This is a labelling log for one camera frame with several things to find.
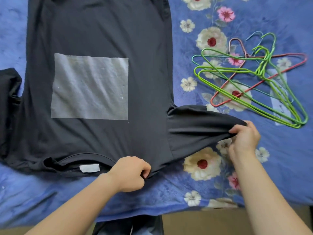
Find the square print on shirt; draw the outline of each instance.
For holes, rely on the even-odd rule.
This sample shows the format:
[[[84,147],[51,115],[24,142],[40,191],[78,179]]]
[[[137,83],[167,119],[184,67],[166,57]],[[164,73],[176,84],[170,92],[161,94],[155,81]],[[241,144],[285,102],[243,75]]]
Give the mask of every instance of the square print on shirt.
[[[51,118],[128,120],[128,58],[54,54]]]

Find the bed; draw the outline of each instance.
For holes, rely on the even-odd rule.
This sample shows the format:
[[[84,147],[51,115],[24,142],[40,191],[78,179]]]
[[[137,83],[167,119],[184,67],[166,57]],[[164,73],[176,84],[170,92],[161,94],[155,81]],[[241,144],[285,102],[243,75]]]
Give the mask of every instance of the bed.
[[[207,105],[244,120],[251,120],[262,139],[258,159],[290,203],[313,205],[313,120],[300,129],[279,125],[232,103],[212,108],[214,93],[194,76],[191,57],[205,43],[219,46],[232,37],[245,40],[255,31],[274,32],[275,54],[305,52],[308,62],[284,77],[309,116],[313,113],[313,0],[169,0],[173,31],[173,89],[176,105]],[[27,0],[0,0],[0,69],[14,67],[24,78]],[[250,51],[259,42],[245,43]],[[237,44],[232,46],[241,54]],[[297,59],[280,58],[278,67],[295,64]],[[268,105],[279,102],[264,95]],[[160,215],[182,210],[244,206],[234,168],[227,157],[228,142],[206,148],[202,154],[175,162],[132,193],[119,193],[102,210],[97,221],[139,214]],[[209,155],[208,163],[204,162]],[[95,178],[62,178],[52,173],[21,174],[0,164],[0,228],[34,225],[86,187]]]

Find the black pants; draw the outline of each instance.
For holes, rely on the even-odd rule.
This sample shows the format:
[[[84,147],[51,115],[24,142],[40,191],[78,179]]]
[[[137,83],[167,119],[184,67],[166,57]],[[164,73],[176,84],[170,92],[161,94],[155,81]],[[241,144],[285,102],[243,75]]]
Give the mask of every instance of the black pants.
[[[92,235],[130,235],[130,233],[132,235],[164,235],[162,216],[139,215],[98,222]]]

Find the forearm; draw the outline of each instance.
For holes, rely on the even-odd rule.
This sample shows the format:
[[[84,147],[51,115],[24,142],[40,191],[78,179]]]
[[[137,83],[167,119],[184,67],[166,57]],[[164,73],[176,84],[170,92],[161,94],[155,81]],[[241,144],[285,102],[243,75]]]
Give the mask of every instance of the forearm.
[[[116,192],[112,180],[102,174],[26,235],[84,235]]]
[[[312,235],[283,198],[255,155],[234,162],[251,225],[256,235]]]

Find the person's right hand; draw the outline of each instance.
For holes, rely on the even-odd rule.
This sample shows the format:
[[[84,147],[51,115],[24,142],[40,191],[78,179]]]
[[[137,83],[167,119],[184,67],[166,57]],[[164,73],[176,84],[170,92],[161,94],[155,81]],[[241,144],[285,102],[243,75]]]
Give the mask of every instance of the person's right hand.
[[[151,170],[149,163],[138,157],[120,158],[111,170],[104,174],[116,186],[116,192],[131,192],[141,189]]]
[[[251,121],[245,121],[247,126],[235,125],[230,133],[236,133],[237,136],[233,139],[229,146],[230,159],[235,162],[242,157],[255,155],[255,149],[261,138],[260,133]]]

